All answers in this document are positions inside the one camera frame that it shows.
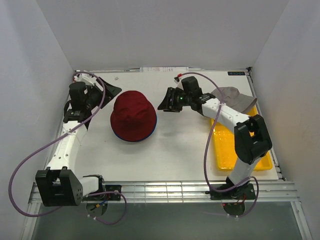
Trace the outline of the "blue bucket hat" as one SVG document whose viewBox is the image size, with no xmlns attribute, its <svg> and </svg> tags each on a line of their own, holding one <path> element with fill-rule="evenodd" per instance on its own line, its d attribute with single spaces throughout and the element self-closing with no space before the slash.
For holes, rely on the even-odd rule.
<svg viewBox="0 0 320 240">
<path fill-rule="evenodd" d="M 157 118 L 147 121 L 124 121 L 111 120 L 110 125 L 113 133 L 126 142 L 140 142 L 153 134 L 157 126 Z"/>
</svg>

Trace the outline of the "dark red hat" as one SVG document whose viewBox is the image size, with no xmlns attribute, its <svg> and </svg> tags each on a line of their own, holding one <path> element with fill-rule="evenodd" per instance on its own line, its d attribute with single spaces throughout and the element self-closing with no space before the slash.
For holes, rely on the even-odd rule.
<svg viewBox="0 0 320 240">
<path fill-rule="evenodd" d="M 128 90 L 120 94 L 113 106 L 111 120 L 120 122 L 138 122 L 157 118 L 153 105 L 141 92 Z"/>
</svg>

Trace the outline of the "grey cap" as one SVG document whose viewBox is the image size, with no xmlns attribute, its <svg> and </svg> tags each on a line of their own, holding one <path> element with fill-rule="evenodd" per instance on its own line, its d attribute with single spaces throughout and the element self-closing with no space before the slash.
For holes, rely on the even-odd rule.
<svg viewBox="0 0 320 240">
<path fill-rule="evenodd" d="M 221 87 L 220 90 L 223 94 L 217 88 L 211 94 L 218 98 L 219 101 L 224 100 L 228 107 L 243 114 L 248 113 L 257 102 L 256 97 L 242 94 L 233 86 Z"/>
</svg>

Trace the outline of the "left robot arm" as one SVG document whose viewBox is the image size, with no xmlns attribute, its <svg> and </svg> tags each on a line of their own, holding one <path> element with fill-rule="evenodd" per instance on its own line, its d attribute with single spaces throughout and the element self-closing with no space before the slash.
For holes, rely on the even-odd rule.
<svg viewBox="0 0 320 240">
<path fill-rule="evenodd" d="M 35 175 L 42 203 L 46 207 L 78 206 L 91 195 L 100 200 L 106 195 L 99 174 L 75 175 L 81 142 L 89 129 L 93 110 L 100 110 L 122 89 L 103 79 L 80 75 L 69 85 L 69 101 L 64 106 L 61 137 L 53 157 L 44 170 Z"/>
</svg>

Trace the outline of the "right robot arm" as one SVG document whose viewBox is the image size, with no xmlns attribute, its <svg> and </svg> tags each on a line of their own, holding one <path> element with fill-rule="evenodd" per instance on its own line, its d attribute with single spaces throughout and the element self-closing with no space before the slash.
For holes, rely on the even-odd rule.
<svg viewBox="0 0 320 240">
<path fill-rule="evenodd" d="M 179 113 L 183 107 L 190 107 L 200 115 L 213 119 L 229 129 L 234 137 L 237 156 L 235 166 L 227 176 L 225 184 L 218 188 L 209 185 L 211 194 L 217 193 L 237 199 L 252 179 L 258 161 L 272 148 L 272 141 L 263 117 L 249 116 L 227 106 L 212 93 L 204 93 L 194 76 L 174 79 L 175 88 L 169 87 L 159 104 L 159 111 Z"/>
</svg>

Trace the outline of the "papers at back edge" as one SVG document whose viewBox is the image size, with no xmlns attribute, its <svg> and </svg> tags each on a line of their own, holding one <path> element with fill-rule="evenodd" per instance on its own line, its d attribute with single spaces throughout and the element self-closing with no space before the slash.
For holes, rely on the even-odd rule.
<svg viewBox="0 0 320 240">
<path fill-rule="evenodd" d="M 141 67 L 139 69 L 141 73 L 147 73 L 147 72 L 188 72 L 189 68 L 188 67 L 177 67 L 177 66 L 156 66 L 156 67 Z"/>
</svg>

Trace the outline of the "dark corner label sticker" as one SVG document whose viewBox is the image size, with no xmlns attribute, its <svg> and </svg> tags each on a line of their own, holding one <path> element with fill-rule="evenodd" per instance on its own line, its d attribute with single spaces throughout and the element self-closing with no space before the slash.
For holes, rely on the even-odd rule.
<svg viewBox="0 0 320 240">
<path fill-rule="evenodd" d="M 229 76 L 245 76 L 246 75 L 244 71 L 228 71 L 227 74 Z"/>
</svg>

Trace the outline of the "yellow plastic tray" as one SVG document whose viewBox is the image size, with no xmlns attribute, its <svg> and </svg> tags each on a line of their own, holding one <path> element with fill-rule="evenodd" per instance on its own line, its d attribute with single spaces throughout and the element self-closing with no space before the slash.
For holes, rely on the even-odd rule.
<svg viewBox="0 0 320 240">
<path fill-rule="evenodd" d="M 258 114 L 257 107 L 254 106 L 248 113 L 249 116 Z M 235 152 L 234 134 L 224 125 L 217 123 L 212 134 L 215 161 L 219 171 L 231 171 L 237 161 L 237 154 Z M 273 167 L 270 152 L 260 159 L 255 166 L 255 171 L 267 171 Z"/>
</svg>

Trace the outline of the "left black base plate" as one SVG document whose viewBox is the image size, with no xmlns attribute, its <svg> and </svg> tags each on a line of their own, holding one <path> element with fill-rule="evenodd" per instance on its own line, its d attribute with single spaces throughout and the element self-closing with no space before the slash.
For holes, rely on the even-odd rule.
<svg viewBox="0 0 320 240">
<path fill-rule="evenodd" d="M 96 193 L 101 193 L 101 192 L 108 192 L 108 193 L 95 195 L 95 196 L 87 196 L 87 197 L 84 197 L 83 200 L 84 201 L 98 201 L 98 202 L 120 201 L 122 197 L 119 194 L 115 194 L 115 193 L 122 192 L 122 185 L 120 185 L 120 184 L 104 185 L 102 190 L 98 190 Z"/>
</svg>

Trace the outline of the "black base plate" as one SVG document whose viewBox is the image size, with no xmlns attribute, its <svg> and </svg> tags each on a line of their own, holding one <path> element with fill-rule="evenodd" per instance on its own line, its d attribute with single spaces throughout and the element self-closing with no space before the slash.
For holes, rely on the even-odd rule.
<svg viewBox="0 0 320 240">
<path fill-rule="evenodd" d="M 254 185 L 252 183 L 246 183 L 226 192 L 208 190 L 205 191 L 205 194 L 210 195 L 211 200 L 254 200 L 256 198 Z"/>
<path fill-rule="evenodd" d="M 84 201 L 98 201 L 98 202 L 120 201 L 122 197 L 119 194 L 115 194 L 115 193 L 122 192 L 122 185 L 120 185 L 120 184 L 104 185 L 102 190 L 98 190 L 96 193 L 101 193 L 101 192 L 108 192 L 108 193 L 95 195 L 95 196 L 87 196 L 87 197 L 84 197 L 83 200 Z"/>
</svg>

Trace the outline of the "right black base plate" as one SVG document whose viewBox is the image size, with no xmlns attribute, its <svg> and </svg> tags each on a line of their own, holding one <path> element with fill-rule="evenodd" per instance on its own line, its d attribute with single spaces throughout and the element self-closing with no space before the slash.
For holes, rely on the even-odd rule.
<svg viewBox="0 0 320 240">
<path fill-rule="evenodd" d="M 252 183 L 246 183 L 226 192 L 208 190 L 205 191 L 205 194 L 210 195 L 211 200 L 254 200 L 256 198 L 254 185 Z"/>
</svg>

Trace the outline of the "aluminium front rail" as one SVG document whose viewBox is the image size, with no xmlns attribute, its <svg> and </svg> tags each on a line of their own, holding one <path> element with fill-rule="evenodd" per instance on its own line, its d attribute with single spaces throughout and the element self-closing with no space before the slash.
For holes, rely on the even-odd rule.
<svg viewBox="0 0 320 240">
<path fill-rule="evenodd" d="M 292 181 L 268 181 L 259 180 L 255 184 L 250 181 L 254 190 L 258 193 L 259 202 L 299 202 L 301 200 Z M 236 198 L 223 198 L 211 200 L 205 192 L 209 187 L 204 181 L 168 181 L 168 182 L 107 182 L 108 185 L 120 185 L 121 193 L 129 204 L 148 203 L 233 203 Z"/>
</svg>

